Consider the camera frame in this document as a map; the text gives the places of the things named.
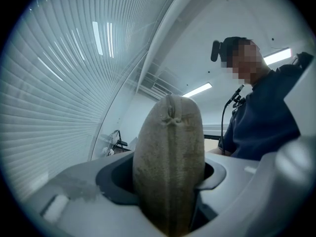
air vent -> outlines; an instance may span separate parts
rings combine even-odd
[[[160,100],[161,98],[163,98],[164,96],[166,96],[167,94],[166,93],[162,93],[161,91],[159,90],[152,90],[152,89],[149,89],[143,85],[140,85],[139,89],[143,92],[145,92],[146,94]]]
[[[172,95],[172,92],[167,90],[166,88],[160,86],[159,84],[155,83],[152,89],[157,89],[163,93],[165,93],[166,95]]]

white ceiling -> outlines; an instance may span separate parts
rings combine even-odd
[[[176,94],[210,82],[213,87],[193,99],[200,106],[227,100],[241,81],[220,67],[220,59],[211,62],[210,53],[214,40],[231,36],[253,39],[264,56],[277,48],[291,47],[294,54],[313,49],[304,20],[287,0],[192,0],[162,43],[147,79],[165,81],[169,85],[164,86]],[[243,95],[249,92],[247,85]]]

microphone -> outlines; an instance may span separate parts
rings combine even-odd
[[[217,61],[220,47],[221,47],[221,43],[218,40],[215,40],[213,42],[213,47],[212,47],[211,61],[213,62]]]
[[[241,85],[238,90],[236,90],[236,92],[233,94],[233,96],[230,98],[230,100],[227,102],[227,105],[229,105],[234,99],[235,97],[237,97],[239,95],[239,93],[241,92],[242,88],[244,88],[245,85]]]

white wall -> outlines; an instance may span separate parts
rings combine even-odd
[[[142,125],[156,101],[139,91],[132,100],[120,126],[122,140],[130,142],[138,136]]]
[[[220,125],[222,120],[222,113],[225,103],[229,100],[223,99],[219,101],[212,101],[211,99],[205,102],[198,102],[197,105],[201,112],[203,125]],[[225,110],[224,124],[229,124],[232,117],[233,103],[231,103]]]

fluorescent light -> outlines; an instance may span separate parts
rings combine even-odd
[[[57,45],[57,43],[54,41],[54,43],[55,43],[55,45],[56,45],[56,47],[58,48],[58,50],[59,50],[59,52],[62,54],[62,56],[65,58],[65,60],[68,62],[68,64],[69,64],[69,66],[72,68],[72,69],[74,69],[73,68],[73,66],[71,66],[71,64],[69,63],[69,61],[66,59],[66,57],[64,56],[64,54],[63,54],[63,52],[60,50],[60,48],[59,48],[59,46]]]
[[[79,37],[79,41],[80,41],[80,43],[81,43],[81,45],[82,45],[82,41],[81,41],[81,38],[80,38],[80,34],[79,34],[79,31],[78,31],[78,28],[76,28],[76,30],[77,30],[77,34],[78,34],[78,37]]]
[[[77,57],[78,60],[80,61],[79,56],[77,55],[77,52],[75,51],[75,48],[74,48],[73,44],[71,43],[70,38],[69,38],[69,36],[68,36],[67,33],[66,33],[66,35],[67,35],[67,38],[68,38],[68,40],[69,40],[69,43],[70,43],[71,47],[73,48],[73,51],[74,51],[76,57]]]
[[[65,65],[61,62],[61,60],[59,60],[59,58],[57,57],[57,55],[54,53],[53,49],[51,49],[51,47],[49,46],[50,51],[52,51],[52,53],[56,56],[57,60],[61,63],[61,65],[64,66],[64,68],[69,72],[69,70],[65,67]]]
[[[52,71],[39,57],[38,57],[38,60],[39,60],[40,62],[42,62],[42,64],[43,64],[49,71],[51,71],[56,77],[58,77],[58,79],[60,79],[61,81],[63,81],[63,80],[62,80],[58,75],[56,75],[55,72]]]
[[[264,60],[267,65],[272,64],[274,62],[278,62],[287,58],[290,58],[292,56],[292,52],[290,48],[287,48],[285,50],[282,50],[280,52],[277,52],[275,54],[268,55],[264,57]]]
[[[73,36],[74,36],[74,39],[75,39],[75,44],[76,44],[76,46],[77,46],[77,48],[78,48],[78,50],[79,50],[79,54],[80,54],[81,58],[84,60],[83,54],[81,53],[81,50],[80,50],[79,45],[78,45],[78,42],[77,42],[77,40],[76,40],[74,31],[73,31],[73,30],[71,30],[71,31],[72,31]]]
[[[112,57],[112,55],[111,55],[111,47],[110,47],[109,23],[108,23],[107,25],[108,25],[108,44],[109,44],[109,52],[110,52],[110,57]]]
[[[112,47],[112,58],[114,58],[114,54],[113,54],[113,43],[112,43],[112,23],[111,25],[111,47]]]
[[[99,36],[98,22],[92,22],[92,26],[93,26],[94,38],[97,44],[98,52],[99,54],[103,55],[101,42],[100,42],[100,36]]]
[[[60,72],[60,73],[62,73],[64,76],[66,76],[56,65],[55,65],[55,63],[53,63],[53,61],[43,52],[43,54],[46,56],[46,58],[55,66],[55,68],[57,68],[58,69],[58,71]]]
[[[61,37],[60,37],[60,39],[61,39],[61,42],[64,44],[65,49],[66,49],[67,52],[69,53],[70,58],[72,58],[72,60],[74,61],[75,65],[77,66],[77,63],[75,62],[75,60],[74,60],[73,57],[71,56],[71,54],[70,54],[68,48],[66,47],[66,45],[65,45],[65,43],[64,43],[64,41],[63,41],[63,39],[62,39]]]
[[[183,95],[183,97],[192,97],[193,95],[196,95],[196,94],[198,94],[198,93],[200,93],[202,91],[205,91],[205,90],[207,90],[207,89],[209,89],[211,87],[212,87],[212,85],[208,82],[207,84],[204,84],[203,86],[201,86],[201,87],[199,87],[199,88],[197,88],[195,90],[192,90],[189,93]]]

